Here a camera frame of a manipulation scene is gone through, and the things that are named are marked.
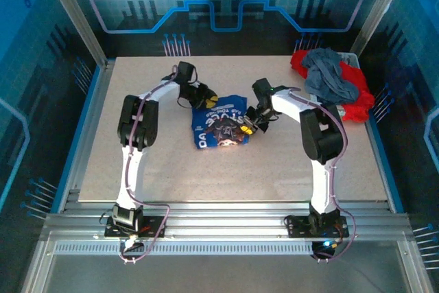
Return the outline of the blue t-shirt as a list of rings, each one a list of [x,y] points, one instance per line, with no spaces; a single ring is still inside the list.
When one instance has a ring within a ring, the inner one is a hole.
[[[247,98],[220,97],[211,109],[192,110],[191,129],[197,149],[245,145],[250,137],[241,129],[247,111]]]

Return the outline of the grey t-shirt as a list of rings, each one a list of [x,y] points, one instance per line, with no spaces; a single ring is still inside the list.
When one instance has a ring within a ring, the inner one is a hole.
[[[322,102],[352,104],[359,89],[342,77],[342,57],[330,48],[308,51],[300,64],[306,69],[305,90]]]

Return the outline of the red t-shirt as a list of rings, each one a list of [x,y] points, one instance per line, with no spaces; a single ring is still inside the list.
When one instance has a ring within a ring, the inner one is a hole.
[[[292,54],[290,64],[299,76],[305,80],[308,77],[308,68],[302,65],[302,61],[309,53],[307,50],[298,50]],[[356,123],[364,123],[369,119],[369,111],[375,105],[375,97],[370,92],[366,77],[361,69],[346,64],[343,60],[340,62],[342,69],[342,78],[352,83],[359,91],[357,101],[352,104],[342,104],[345,111],[343,121],[353,121]]]

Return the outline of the small black electronics module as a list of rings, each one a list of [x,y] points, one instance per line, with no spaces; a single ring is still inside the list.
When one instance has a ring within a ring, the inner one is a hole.
[[[340,258],[340,253],[337,253],[339,242],[335,240],[327,240],[323,242],[313,242],[311,245],[311,257],[318,263],[331,263]]]

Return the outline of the grey metal sheet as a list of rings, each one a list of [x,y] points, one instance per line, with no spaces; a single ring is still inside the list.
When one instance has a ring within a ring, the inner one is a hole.
[[[57,255],[19,293],[439,293],[409,278],[397,249],[358,246],[331,263],[309,256]]]

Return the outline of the aluminium side rail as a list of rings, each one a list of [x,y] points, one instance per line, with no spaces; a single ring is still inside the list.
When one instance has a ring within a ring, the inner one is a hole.
[[[387,204],[391,212],[400,213],[403,211],[403,206],[378,127],[379,120],[389,113],[390,105],[392,104],[392,92],[390,91],[389,84],[383,78],[382,70],[373,69],[369,75],[368,67],[361,66],[361,68],[366,74],[368,87],[375,98],[373,107],[368,111],[369,119],[365,123],[366,132],[381,184],[385,191]]]
[[[109,60],[105,69],[97,68],[93,74],[51,206],[51,213],[63,212],[70,192],[80,192],[82,188],[114,65],[115,60]]]

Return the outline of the aluminium mounting rail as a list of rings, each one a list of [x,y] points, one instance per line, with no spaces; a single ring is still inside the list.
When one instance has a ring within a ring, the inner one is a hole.
[[[104,238],[101,214],[111,208],[104,202],[68,202],[61,213],[47,215],[41,237],[65,239]],[[407,215],[391,212],[385,202],[347,202],[344,209],[350,237],[357,242],[412,240]],[[286,240],[283,218],[307,215],[306,202],[186,202],[172,203],[165,239],[176,241]]]

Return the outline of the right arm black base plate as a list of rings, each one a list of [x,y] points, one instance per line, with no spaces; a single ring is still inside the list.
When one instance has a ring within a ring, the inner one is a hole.
[[[283,218],[289,238],[346,238],[350,236],[344,216],[323,226],[312,224],[309,216],[287,215]]]

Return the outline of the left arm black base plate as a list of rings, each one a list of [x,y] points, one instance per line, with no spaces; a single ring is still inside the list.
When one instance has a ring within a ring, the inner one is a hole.
[[[154,237],[158,231],[159,225],[165,219],[164,216],[143,216],[142,225],[138,230],[116,224],[112,217],[108,217],[104,228],[104,237],[125,238],[130,235],[138,237]]]

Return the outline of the aluminium frame post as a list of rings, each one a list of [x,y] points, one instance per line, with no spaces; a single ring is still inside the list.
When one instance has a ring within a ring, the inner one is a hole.
[[[376,0],[364,21],[350,52],[361,56],[393,0]]]
[[[105,70],[108,64],[107,57],[101,48],[96,35],[92,31],[77,0],[59,0],[67,13],[82,41],[84,42],[93,60],[100,69]]]

